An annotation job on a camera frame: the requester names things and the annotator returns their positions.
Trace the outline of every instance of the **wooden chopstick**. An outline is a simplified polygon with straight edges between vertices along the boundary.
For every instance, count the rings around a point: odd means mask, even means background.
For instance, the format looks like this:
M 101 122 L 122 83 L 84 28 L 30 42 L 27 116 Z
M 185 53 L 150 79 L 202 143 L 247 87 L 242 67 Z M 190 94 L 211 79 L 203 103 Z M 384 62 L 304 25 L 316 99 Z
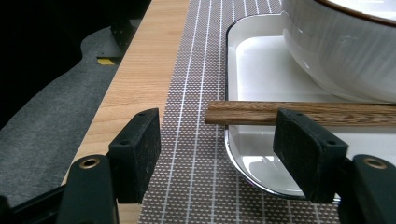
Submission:
M 279 108 L 306 114 L 324 126 L 396 126 L 395 104 L 212 101 L 206 124 L 275 125 Z

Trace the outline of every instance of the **dark floor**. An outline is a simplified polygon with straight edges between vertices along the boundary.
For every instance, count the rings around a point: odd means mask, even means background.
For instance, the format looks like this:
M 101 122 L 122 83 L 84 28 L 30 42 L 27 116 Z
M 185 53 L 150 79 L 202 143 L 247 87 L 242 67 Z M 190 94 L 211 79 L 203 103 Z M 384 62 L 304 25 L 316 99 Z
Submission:
M 11 206 L 62 183 L 118 69 L 96 59 L 110 35 L 105 28 L 86 37 L 79 64 L 52 81 L 0 131 L 0 195 Z

